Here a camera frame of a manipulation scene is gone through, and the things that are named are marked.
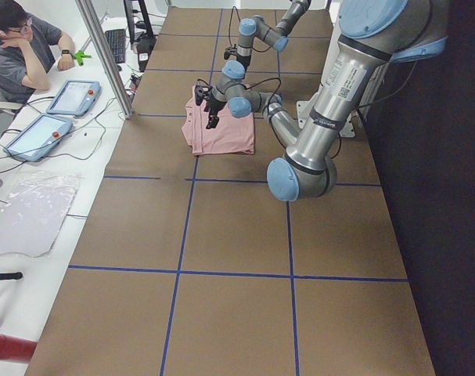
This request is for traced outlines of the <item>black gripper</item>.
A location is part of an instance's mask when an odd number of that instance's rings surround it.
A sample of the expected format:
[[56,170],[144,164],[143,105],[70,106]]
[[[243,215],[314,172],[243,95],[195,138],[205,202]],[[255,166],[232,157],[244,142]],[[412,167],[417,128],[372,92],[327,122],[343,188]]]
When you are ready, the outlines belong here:
[[218,126],[218,113],[225,107],[225,98],[220,98],[220,92],[210,85],[195,85],[195,102],[197,106],[205,103],[204,112],[208,112],[208,121],[206,129],[215,129]]
[[224,60],[230,60],[232,56],[235,58],[235,61],[243,66],[244,71],[247,72],[251,62],[251,50],[243,49],[238,45],[226,47],[224,51]]

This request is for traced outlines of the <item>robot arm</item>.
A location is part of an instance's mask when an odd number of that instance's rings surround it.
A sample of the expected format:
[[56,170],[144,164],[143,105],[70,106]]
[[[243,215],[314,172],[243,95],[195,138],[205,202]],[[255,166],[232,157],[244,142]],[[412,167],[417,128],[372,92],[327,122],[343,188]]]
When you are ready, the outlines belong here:
[[386,63],[429,59],[444,51],[450,4],[447,1],[345,1],[338,16],[338,55],[299,125],[274,93],[256,92],[243,84],[255,40],[276,51],[310,2],[294,1],[274,26],[260,16],[241,21],[236,47],[226,50],[226,63],[214,85],[197,85],[195,101],[208,115],[207,127],[218,124],[228,108],[235,118],[263,114],[284,146],[282,157],[267,170],[268,187],[280,201],[296,201],[328,193],[336,182],[329,150],[349,114],[358,108],[375,69]]
[[238,41],[225,49],[224,60],[234,56],[247,71],[254,51],[255,39],[265,43],[269,49],[281,53],[289,43],[289,34],[310,6],[310,0],[291,1],[290,7],[274,27],[268,25],[261,15],[242,19],[239,22]]

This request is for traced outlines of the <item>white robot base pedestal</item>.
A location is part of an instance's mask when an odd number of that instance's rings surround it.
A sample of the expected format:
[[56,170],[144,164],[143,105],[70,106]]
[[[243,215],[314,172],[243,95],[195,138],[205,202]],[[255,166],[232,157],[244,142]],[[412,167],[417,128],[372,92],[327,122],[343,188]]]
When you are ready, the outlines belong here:
[[318,91],[309,99],[309,101],[298,101],[297,109],[298,123],[300,129],[307,124],[308,115],[314,106],[320,101],[320,96],[332,94],[337,99],[351,101],[357,90],[357,85],[361,83],[362,74],[365,70],[359,72],[353,67],[353,73],[350,73],[349,61],[346,56],[340,55],[339,38],[343,35],[340,29],[339,11],[341,5],[335,9],[334,27],[330,38],[329,48],[326,55],[325,66],[322,71],[322,79]]

